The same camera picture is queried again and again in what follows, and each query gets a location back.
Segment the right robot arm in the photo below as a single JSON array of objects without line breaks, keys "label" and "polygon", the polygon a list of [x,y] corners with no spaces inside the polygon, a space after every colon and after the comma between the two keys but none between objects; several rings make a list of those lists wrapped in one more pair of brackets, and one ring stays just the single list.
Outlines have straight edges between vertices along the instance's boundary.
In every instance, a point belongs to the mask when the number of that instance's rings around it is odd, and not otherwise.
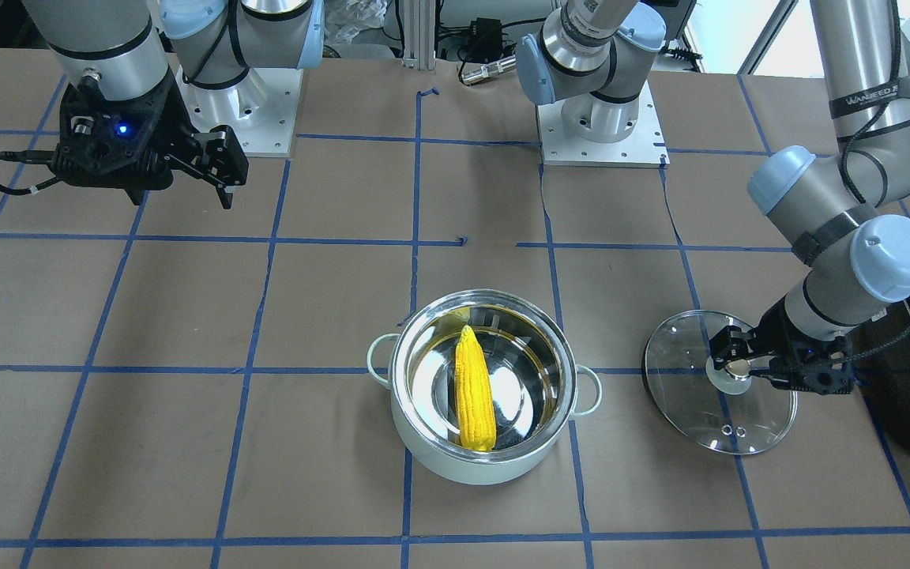
[{"label": "right robot arm", "polygon": [[53,151],[24,164],[57,183],[121,190],[135,205],[166,190],[174,173],[212,185],[231,208],[248,180],[239,133],[280,122],[283,105],[260,69],[317,67],[322,1],[25,1],[64,69]]}]

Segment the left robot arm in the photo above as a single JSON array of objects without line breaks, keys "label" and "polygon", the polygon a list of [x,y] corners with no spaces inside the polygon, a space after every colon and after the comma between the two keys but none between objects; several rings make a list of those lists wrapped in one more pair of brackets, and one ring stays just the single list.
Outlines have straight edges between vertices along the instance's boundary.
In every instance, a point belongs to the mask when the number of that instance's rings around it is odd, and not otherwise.
[{"label": "left robot arm", "polygon": [[[846,394],[835,356],[850,331],[910,296],[910,220],[882,215],[910,197],[910,77],[895,1],[813,1],[837,155],[801,145],[775,152],[747,184],[807,276],[743,331],[710,340],[705,374],[742,394],[752,360],[787,391]],[[627,137],[667,26],[637,1],[570,1],[515,47],[521,89],[538,107],[563,101],[574,133],[593,143]]]}]

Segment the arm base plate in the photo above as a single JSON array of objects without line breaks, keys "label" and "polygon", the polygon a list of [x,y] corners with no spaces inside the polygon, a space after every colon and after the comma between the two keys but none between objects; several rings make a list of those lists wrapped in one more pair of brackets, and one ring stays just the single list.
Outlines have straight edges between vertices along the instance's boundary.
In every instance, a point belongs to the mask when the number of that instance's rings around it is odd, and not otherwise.
[{"label": "arm base plate", "polygon": [[289,158],[303,70],[253,68],[237,85],[216,90],[177,77],[195,129],[230,126],[248,157]]},{"label": "arm base plate", "polygon": [[648,82],[639,97],[610,104],[591,94],[537,108],[543,163],[660,168],[671,164]]}]

